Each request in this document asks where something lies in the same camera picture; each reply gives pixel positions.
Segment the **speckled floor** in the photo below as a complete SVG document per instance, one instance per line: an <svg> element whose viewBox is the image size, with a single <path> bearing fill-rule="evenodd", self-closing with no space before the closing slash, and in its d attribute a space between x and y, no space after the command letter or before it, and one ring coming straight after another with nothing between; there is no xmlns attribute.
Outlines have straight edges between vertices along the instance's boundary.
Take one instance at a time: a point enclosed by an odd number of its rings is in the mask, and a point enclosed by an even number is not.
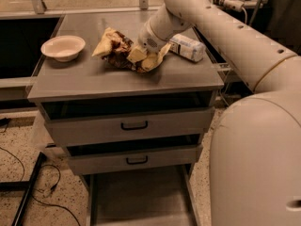
<svg viewBox="0 0 301 226"><path fill-rule="evenodd" d="M209 153L210 140L214 125L223 112L217 108L210 131L203 139L204 150L201 158L195 165L190 178L190 184L195 195L199 218L202 226L211 226L210 193L209 193ZM38 115L37 110L11 112L0 111L0 119L10 118L7 130L0 128L0 177L1 182L28 180L39 155L39 148L33 135L36 131L34 121ZM24 165L9 154L17 156ZM69 169L66 158L48 154L47 161L43 163L40 175L34 186L33 196L44 203L57 204L68 208L78 219L80 225L86 225L87 216L87 190L78 176L74 176ZM54 191L51 187L60 180ZM11 225L22 197L22 192L0 193L0 225ZM24 215L24 226L47 225L78 225L74 217L66 209L57 206L46 206L31 198Z"/></svg>

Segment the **gray countertop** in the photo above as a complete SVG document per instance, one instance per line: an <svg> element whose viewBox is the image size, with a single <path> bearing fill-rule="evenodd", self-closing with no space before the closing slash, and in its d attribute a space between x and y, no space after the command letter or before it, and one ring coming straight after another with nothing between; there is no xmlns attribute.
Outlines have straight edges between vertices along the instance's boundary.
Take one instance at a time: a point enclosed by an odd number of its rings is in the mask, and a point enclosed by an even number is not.
<svg viewBox="0 0 301 226"><path fill-rule="evenodd" d="M207 55L194 63L168 53L162 64L149 73L117 69L91 56L108 26L135 40L139 29L152 13L129 11L66 15L57 36L79 36L86 41L86 47L71 62L60 63L47 57L28 100L39 103L220 89L223 82ZM192 29L186 35L195 36Z"/></svg>

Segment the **white bowl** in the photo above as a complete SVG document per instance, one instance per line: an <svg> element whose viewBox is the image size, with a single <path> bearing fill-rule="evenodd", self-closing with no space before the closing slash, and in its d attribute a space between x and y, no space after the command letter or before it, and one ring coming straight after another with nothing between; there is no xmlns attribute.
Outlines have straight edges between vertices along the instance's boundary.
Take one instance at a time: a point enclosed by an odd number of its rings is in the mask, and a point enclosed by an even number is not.
<svg viewBox="0 0 301 226"><path fill-rule="evenodd" d="M41 52L47 57L53 57L59 62L68 62L77 58L78 53L84 49L85 41L77 36L58 36L46 41Z"/></svg>

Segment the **black handle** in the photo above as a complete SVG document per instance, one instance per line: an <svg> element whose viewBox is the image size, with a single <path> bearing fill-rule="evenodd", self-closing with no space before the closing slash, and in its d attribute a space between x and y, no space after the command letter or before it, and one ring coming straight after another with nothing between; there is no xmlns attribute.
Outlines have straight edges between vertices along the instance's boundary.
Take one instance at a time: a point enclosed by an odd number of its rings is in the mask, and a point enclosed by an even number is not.
<svg viewBox="0 0 301 226"><path fill-rule="evenodd" d="M142 130L148 128L148 126L149 126L148 121L144 121L143 125L136 126L136 127L126 127L123 122L121 123L121 129L124 131Z"/></svg>
<svg viewBox="0 0 301 226"><path fill-rule="evenodd" d="M145 158L141 161L138 161L138 159L132 159L132 160L135 160L135 161L130 161L131 158L126 158L126 163L129 164L129 165L137 165L137 164L145 164L149 161L149 157L148 156L145 156Z"/></svg>

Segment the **white can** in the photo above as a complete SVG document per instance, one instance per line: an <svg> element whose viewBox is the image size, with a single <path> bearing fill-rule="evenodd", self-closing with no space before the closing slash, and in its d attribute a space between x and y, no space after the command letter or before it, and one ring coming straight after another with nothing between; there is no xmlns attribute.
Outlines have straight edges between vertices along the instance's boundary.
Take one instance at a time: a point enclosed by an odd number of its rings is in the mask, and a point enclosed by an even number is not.
<svg viewBox="0 0 301 226"><path fill-rule="evenodd" d="M177 34L170 39L169 43L171 44L169 51L179 56L186 57L194 62L203 59L206 46L200 41Z"/></svg>

